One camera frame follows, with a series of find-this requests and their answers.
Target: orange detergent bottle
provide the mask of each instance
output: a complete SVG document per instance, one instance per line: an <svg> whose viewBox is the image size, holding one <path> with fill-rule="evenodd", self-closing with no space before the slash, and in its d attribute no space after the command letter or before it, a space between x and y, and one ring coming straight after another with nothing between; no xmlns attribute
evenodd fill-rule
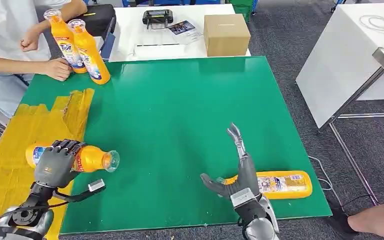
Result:
<svg viewBox="0 0 384 240"><path fill-rule="evenodd" d="M222 184L231 184L238 175L220 179ZM257 172L258 187L268 199L300 199L311 195L313 185L305 171L261 171Z"/></svg>
<svg viewBox="0 0 384 240"><path fill-rule="evenodd" d="M86 73L88 70L75 47L73 33L61 17L61 12L49 9L43 16L49 21L53 38L73 71L78 74Z"/></svg>
<svg viewBox="0 0 384 240"><path fill-rule="evenodd" d="M28 164L35 168L45 149L51 144L35 143L25 151ZM91 173L96 170L105 169L114 172L119 166L120 156L115 150L104 152L96 146L84 146L74 158L72 170L76 172Z"/></svg>
<svg viewBox="0 0 384 240"><path fill-rule="evenodd" d="M86 65L90 78L96 84L106 84L110 80L110 72L98 52L94 37L86 31L85 21L73 19L68 22L68 26L74 33L74 44Z"/></svg>

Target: yellow mat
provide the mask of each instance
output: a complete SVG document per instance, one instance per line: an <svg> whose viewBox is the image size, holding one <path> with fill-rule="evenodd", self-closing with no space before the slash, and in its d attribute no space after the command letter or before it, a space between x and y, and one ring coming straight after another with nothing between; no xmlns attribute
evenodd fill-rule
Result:
<svg viewBox="0 0 384 240"><path fill-rule="evenodd" d="M70 96L56 98L51 111L44 104L21 104L0 137L0 215L11 206L19 206L30 192L34 169L25 157L26 148L35 142L52 143L55 140L82 141L94 95L93 89L73 91ZM70 194L70 183L60 192ZM52 198L50 205L62 201ZM54 220L46 238L58 239L66 206L53 208Z"/></svg>

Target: clear bottle cap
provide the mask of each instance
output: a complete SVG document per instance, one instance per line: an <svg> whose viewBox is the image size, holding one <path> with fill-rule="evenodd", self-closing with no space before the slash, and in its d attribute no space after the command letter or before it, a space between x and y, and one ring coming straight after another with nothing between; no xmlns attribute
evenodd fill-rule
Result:
<svg viewBox="0 0 384 240"><path fill-rule="evenodd" d="M59 22L62 19L61 11L58 9L49 9L44 12L43 16L45 19L54 23Z"/></svg>
<svg viewBox="0 0 384 240"><path fill-rule="evenodd" d="M114 172L119 167L119 163L120 155L115 150L106 152L102 158L102 167L109 173Z"/></svg>
<svg viewBox="0 0 384 240"><path fill-rule="evenodd" d="M70 27L70 30L75 33L82 33L86 31L86 23L81 19L73 19L69 21L68 26Z"/></svg>

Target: gray robotic hand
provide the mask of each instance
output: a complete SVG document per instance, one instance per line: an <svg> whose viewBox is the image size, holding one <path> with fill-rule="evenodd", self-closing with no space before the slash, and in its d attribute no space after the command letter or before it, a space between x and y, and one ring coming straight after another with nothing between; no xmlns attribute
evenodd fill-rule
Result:
<svg viewBox="0 0 384 240"><path fill-rule="evenodd" d="M83 201L101 191L106 186L102 179L88 184L88 190L77 195L66 195L58 188L66 187L79 172L72 166L76 154L86 144L75 140L55 141L45 149L34 170L34 180L27 199L18 207L12 207L0 216L0 240L42 240L54 219L53 207L69 202ZM49 205L56 197L65 202Z"/></svg>
<svg viewBox="0 0 384 240"><path fill-rule="evenodd" d="M232 122L230 128L227 129L227 133L233 139L237 148L237 154L239 155L237 180L232 184L222 184L212 180L206 173L202 173L200 175L202 182L208 189L225 198L229 198L231 195L245 188L250 188L255 197L260 196L261 193L258 186L254 161L245 151L244 142L238 127Z"/></svg>
<svg viewBox="0 0 384 240"><path fill-rule="evenodd" d="M202 173L201 180L211 191L229 198L242 219L242 235L246 240L279 240L279 226L269 199L260 193L254 161L246 152L238 127L231 123L227 133L232 137L239 156L235 182L222 184Z"/></svg>

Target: green board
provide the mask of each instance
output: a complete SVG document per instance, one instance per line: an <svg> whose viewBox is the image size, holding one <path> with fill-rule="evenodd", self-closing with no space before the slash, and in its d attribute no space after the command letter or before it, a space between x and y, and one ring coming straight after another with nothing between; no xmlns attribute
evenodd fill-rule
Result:
<svg viewBox="0 0 384 240"><path fill-rule="evenodd" d="M85 141L120 153L120 166L82 173L73 194L102 178L107 189L68 205L61 234L233 223L229 200L202 184L201 173L237 174L226 128L234 122L257 171L303 170L311 196L272 200L278 219L331 215L320 184L265 57L177 59L107 64L111 80L87 74L66 82L38 75L22 103L44 103L95 89Z"/></svg>

